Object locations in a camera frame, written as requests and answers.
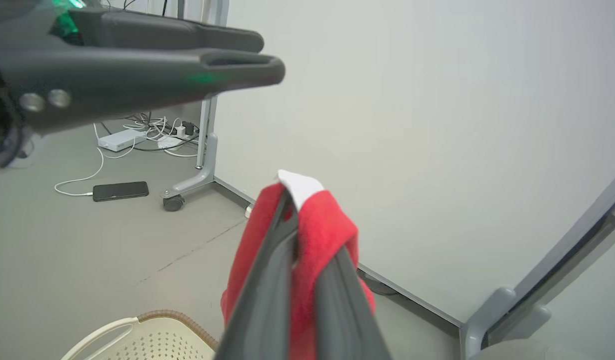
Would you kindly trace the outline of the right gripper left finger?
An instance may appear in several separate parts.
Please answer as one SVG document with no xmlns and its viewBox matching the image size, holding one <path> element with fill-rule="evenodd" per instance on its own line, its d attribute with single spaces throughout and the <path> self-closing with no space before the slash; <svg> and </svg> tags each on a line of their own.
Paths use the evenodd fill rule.
<svg viewBox="0 0 615 360">
<path fill-rule="evenodd" d="M 283 190 L 214 360 L 289 360 L 298 211 Z"/>
</svg>

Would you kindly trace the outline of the grey partition foot with caster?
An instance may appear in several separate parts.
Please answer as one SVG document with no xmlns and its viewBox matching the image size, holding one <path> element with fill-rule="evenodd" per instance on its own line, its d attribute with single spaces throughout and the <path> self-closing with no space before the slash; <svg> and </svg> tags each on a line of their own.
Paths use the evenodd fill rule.
<svg viewBox="0 0 615 360">
<path fill-rule="evenodd" d="M 215 170 L 216 170 L 216 158 L 218 153 L 218 135 L 214 132 L 210 132 L 207 135 L 206 146 L 205 146 L 205 160 L 200 169 L 200 173 L 197 175 L 187 178 L 182 182 L 179 182 L 173 185 L 170 189 L 166 189 L 162 191 L 159 196 L 162 199 L 170 199 L 175 196 L 182 195 L 189 191 L 193 191 L 198 187 L 202 187 L 209 183 L 214 182 L 215 179 Z"/>
</svg>

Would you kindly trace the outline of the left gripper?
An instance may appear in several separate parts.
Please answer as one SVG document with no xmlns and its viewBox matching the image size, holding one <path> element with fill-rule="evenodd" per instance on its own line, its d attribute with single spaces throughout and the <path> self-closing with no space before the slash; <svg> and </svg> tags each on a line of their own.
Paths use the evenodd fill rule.
<svg viewBox="0 0 615 360">
<path fill-rule="evenodd" d="M 165 109 L 223 92 L 278 85 L 278 57 L 82 48 L 84 0 L 0 0 L 0 170 L 34 132 Z"/>
</svg>

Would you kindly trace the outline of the cream perforated laundry basket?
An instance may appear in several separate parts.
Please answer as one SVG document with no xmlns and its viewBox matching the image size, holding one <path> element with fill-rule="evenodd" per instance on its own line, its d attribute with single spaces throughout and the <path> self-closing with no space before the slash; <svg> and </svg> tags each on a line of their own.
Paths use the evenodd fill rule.
<svg viewBox="0 0 615 360">
<path fill-rule="evenodd" d="M 213 360 L 218 348 L 191 317 L 161 309 L 101 326 L 61 360 Z"/>
</svg>

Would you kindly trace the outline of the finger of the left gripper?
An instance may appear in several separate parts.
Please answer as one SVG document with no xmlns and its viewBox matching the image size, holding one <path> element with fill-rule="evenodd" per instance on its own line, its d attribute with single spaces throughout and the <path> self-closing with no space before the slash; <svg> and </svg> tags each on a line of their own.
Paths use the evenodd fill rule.
<svg viewBox="0 0 615 360">
<path fill-rule="evenodd" d="M 259 53 L 261 34 L 190 20 L 102 7 L 69 12 L 84 46 L 143 50 L 225 49 Z"/>
</svg>

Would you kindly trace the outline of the grey metal table leg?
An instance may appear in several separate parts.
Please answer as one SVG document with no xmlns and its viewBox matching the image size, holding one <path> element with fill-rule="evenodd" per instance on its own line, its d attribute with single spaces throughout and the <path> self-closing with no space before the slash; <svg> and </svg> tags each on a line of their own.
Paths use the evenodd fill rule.
<svg viewBox="0 0 615 360">
<path fill-rule="evenodd" d="M 205 162 L 207 132 L 209 127 L 211 99 L 203 100 L 200 105 L 197 137 L 197 160 L 196 169 L 202 170 Z"/>
</svg>

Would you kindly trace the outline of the white partition panel grey frame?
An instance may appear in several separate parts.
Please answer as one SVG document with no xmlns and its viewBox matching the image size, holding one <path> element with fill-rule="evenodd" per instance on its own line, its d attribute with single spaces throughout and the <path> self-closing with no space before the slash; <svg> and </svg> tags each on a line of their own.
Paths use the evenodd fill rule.
<svg viewBox="0 0 615 360">
<path fill-rule="evenodd" d="M 216 175 L 316 178 L 360 264 L 460 326 L 615 181 L 615 0 L 229 0 L 282 84 L 220 95 Z"/>
</svg>

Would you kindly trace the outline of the red and white cloth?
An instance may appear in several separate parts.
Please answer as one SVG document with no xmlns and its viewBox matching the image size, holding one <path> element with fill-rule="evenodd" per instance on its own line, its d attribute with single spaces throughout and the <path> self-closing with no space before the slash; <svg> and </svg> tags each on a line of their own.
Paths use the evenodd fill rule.
<svg viewBox="0 0 615 360">
<path fill-rule="evenodd" d="M 237 246 L 220 307 L 230 323 L 242 288 L 273 220 L 282 193 L 289 191 L 298 211 L 298 262 L 291 290 L 290 360 L 317 360 L 314 292 L 319 274 L 341 248 L 358 265 L 358 228 L 319 180 L 279 170 L 260 192 Z"/>
</svg>

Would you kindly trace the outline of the black smartphone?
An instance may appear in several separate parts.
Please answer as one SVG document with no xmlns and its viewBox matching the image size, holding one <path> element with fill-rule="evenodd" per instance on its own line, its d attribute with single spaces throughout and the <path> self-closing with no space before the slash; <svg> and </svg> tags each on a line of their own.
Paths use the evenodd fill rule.
<svg viewBox="0 0 615 360">
<path fill-rule="evenodd" d="M 92 189 L 92 198 L 95 202 L 143 198 L 149 194 L 149 187 L 145 181 L 100 184 Z"/>
</svg>

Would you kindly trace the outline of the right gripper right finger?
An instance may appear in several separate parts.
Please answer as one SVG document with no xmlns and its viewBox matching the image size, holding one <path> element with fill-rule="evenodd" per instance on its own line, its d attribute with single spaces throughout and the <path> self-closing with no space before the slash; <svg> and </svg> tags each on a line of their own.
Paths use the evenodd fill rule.
<svg viewBox="0 0 615 360">
<path fill-rule="evenodd" d="M 342 246 L 317 277 L 317 360 L 392 360 L 356 270 Z"/>
</svg>

